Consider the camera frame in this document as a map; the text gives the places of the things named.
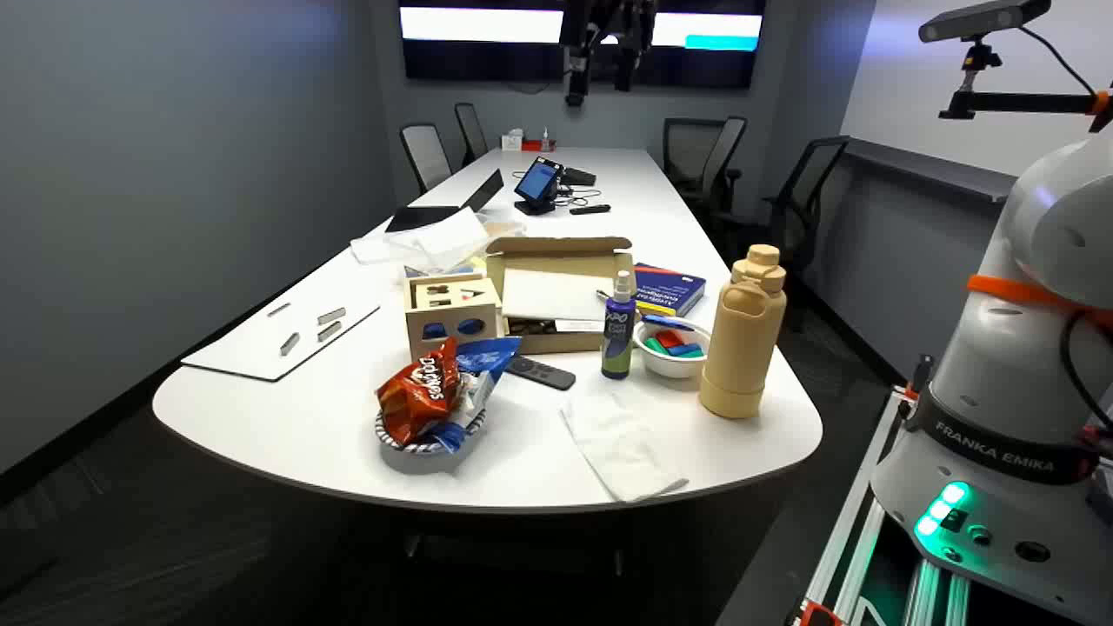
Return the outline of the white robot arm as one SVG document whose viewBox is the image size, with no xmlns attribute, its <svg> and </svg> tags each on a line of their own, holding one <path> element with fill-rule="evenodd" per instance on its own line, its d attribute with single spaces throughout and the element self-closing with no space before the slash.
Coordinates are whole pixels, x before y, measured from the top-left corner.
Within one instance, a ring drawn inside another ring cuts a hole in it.
<svg viewBox="0 0 1113 626">
<path fill-rule="evenodd" d="M 1113 136 L 1030 164 L 895 448 L 879 508 L 915 551 L 1080 626 L 1113 626 L 1096 438 L 1113 385 Z"/>
</svg>

